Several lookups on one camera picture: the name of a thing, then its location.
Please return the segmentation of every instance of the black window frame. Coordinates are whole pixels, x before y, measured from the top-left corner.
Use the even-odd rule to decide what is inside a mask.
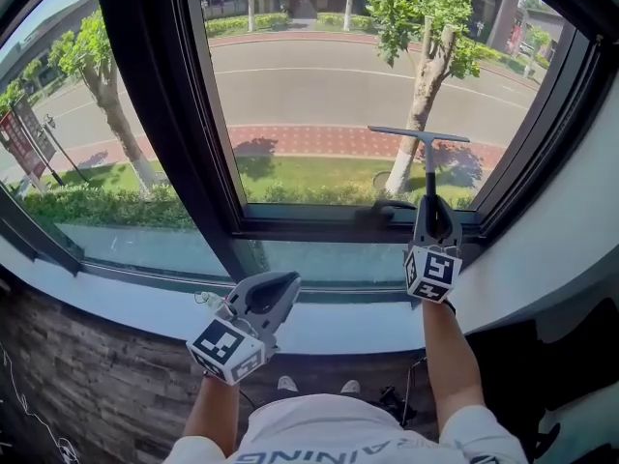
[[[0,44],[27,15],[24,9],[29,12],[41,1],[14,1],[11,12],[0,16]],[[409,241],[416,216],[411,210],[394,209],[387,224],[368,225],[355,219],[356,211],[365,207],[247,202],[221,112],[206,34],[200,27],[199,0],[194,0],[195,5],[191,1],[100,0],[100,4],[140,122],[171,184],[230,279],[238,282],[262,270],[251,240]],[[472,209],[457,212],[469,244],[466,264],[482,254],[544,191],[588,131],[617,71],[612,43],[619,32],[608,12],[609,0],[586,0],[584,7],[572,0],[546,2],[568,21],[588,27],[578,31],[566,22],[546,79],[515,139]],[[89,262],[49,237],[5,190],[0,190],[0,203],[0,235],[30,259],[50,259],[73,274],[91,273],[171,290],[187,291],[207,281],[229,285],[227,278],[183,278]],[[327,282],[310,287],[315,294],[323,287],[332,288]],[[348,290],[336,282],[333,288]],[[385,291],[398,294],[389,287]]]

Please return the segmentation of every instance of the street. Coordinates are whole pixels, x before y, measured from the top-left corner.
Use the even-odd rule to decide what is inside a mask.
[[[405,56],[390,68],[374,45],[336,41],[238,43],[214,46],[211,53],[229,126],[405,125],[414,85],[413,66]],[[411,56],[418,60],[417,53]],[[133,134],[142,134],[122,80],[119,93]],[[449,78],[434,102],[427,130],[506,147],[535,95],[508,77],[484,70],[479,78]],[[66,149],[113,139],[83,84],[67,81],[34,110],[40,121],[46,113],[55,118],[55,133]],[[3,150],[0,174],[12,165],[15,160]]]

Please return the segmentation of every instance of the shoe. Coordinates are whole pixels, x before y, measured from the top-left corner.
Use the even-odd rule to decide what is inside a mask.
[[[280,380],[278,381],[278,390],[291,392],[299,391],[299,389],[297,389],[297,384],[295,384],[292,378],[290,378],[289,376],[280,377]]]
[[[360,393],[361,385],[357,380],[348,380],[339,393]]]

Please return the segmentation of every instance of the forearm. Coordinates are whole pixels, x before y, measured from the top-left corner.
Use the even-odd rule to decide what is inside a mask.
[[[239,386],[226,385],[215,377],[202,380],[183,436],[202,436],[213,440],[223,454],[230,456],[236,447],[239,420]]]
[[[427,370],[442,430],[455,411],[484,404],[482,378],[453,312],[445,304],[422,303]]]

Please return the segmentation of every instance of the person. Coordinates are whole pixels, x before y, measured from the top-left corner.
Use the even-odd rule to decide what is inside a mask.
[[[456,316],[445,304],[422,303],[438,443],[402,429],[389,413],[360,400],[356,382],[340,395],[293,396],[296,386],[284,377],[279,388],[286,397],[250,416],[235,449],[239,387],[206,377],[183,437],[164,464],[527,462],[518,439],[485,406],[477,360]]]

